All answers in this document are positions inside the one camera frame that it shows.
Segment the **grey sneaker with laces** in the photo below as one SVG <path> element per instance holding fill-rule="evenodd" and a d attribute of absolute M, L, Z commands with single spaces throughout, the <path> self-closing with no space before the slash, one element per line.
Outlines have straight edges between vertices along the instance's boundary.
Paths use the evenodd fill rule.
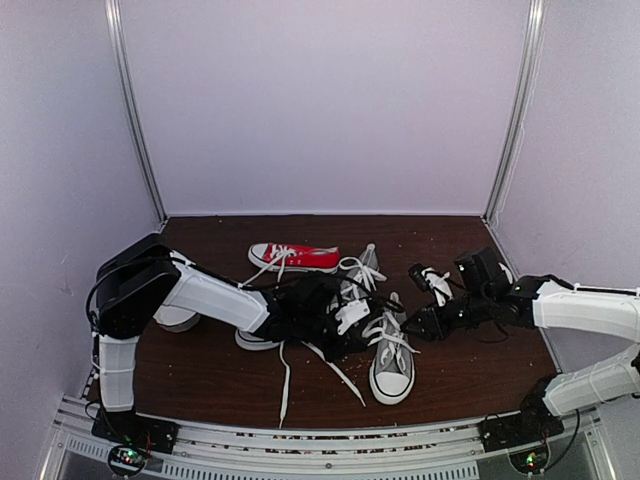
<path fill-rule="evenodd" d="M 338 273 L 344 276 L 335 297 L 335 304 L 338 306 L 364 299 L 376 290 L 377 282 L 386 280 L 386 276 L 380 272 L 374 243 L 369 243 L 357 257 L 343 257 L 338 264 Z"/>

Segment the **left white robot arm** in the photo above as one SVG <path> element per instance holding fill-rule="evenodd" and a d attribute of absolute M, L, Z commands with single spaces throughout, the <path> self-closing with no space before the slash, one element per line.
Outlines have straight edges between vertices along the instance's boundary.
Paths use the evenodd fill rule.
<path fill-rule="evenodd" d="M 135 415 L 136 347 L 150 321 L 184 330 L 198 317 L 271 343 L 298 340 L 326 362 L 366 346 L 361 329 L 373 313 L 362 277 L 339 275 L 337 249 L 258 244 L 250 254 L 260 272 L 298 273 L 292 282 L 256 286 L 214 273 L 152 233 L 104 263 L 85 312 L 94 337 L 106 429 L 123 444 L 144 433 Z"/>

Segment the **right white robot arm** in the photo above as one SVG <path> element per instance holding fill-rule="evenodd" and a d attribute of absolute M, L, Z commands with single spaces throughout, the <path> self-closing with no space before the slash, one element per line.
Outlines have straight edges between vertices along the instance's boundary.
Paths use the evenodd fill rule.
<path fill-rule="evenodd" d="M 426 342 L 446 339 L 456 329 L 485 321 L 525 329 L 572 329 L 631 341 L 621 353 L 580 370 L 540 380 L 521 403 L 512 430 L 519 440 L 535 440 L 551 418 L 639 393 L 639 292 L 585 287 L 555 275 L 516 278 L 490 248 L 454 262 L 462 295 L 451 293 L 447 275 L 421 264 L 409 275 L 434 304 L 412 314 L 404 333 Z"/>

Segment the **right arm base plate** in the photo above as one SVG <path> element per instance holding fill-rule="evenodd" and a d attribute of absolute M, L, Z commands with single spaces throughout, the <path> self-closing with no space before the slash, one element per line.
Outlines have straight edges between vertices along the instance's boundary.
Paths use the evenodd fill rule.
<path fill-rule="evenodd" d="M 543 442 L 564 432 L 561 419 L 535 412 L 519 412 L 506 416 L 491 416 L 478 424 L 485 452 L 513 449 Z"/>

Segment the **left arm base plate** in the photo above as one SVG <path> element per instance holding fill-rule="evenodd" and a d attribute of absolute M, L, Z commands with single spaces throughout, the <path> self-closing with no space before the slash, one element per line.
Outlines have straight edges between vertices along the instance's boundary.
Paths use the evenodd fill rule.
<path fill-rule="evenodd" d="M 91 434 L 118 444 L 135 446 L 145 451 L 171 454 L 179 425 L 175 422 L 137 414 L 110 415 L 94 421 Z"/>

